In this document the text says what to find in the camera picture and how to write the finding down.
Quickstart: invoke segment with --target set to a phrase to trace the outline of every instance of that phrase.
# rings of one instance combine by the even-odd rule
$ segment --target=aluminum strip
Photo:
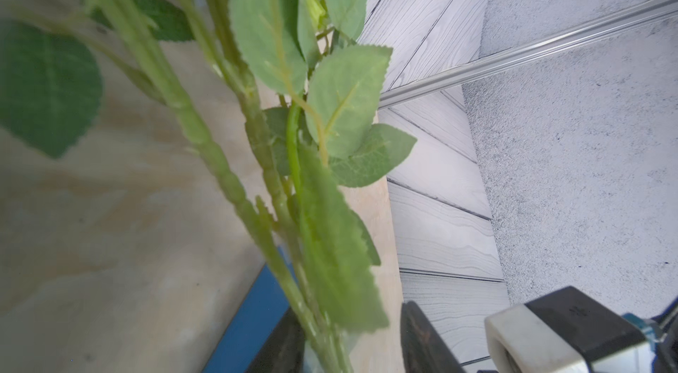
[[[658,22],[675,15],[678,15],[678,0],[649,0],[564,30],[546,39],[509,48],[428,78],[387,90],[381,94],[379,109],[396,106],[451,86],[487,78],[544,56],[590,44],[613,34]]]

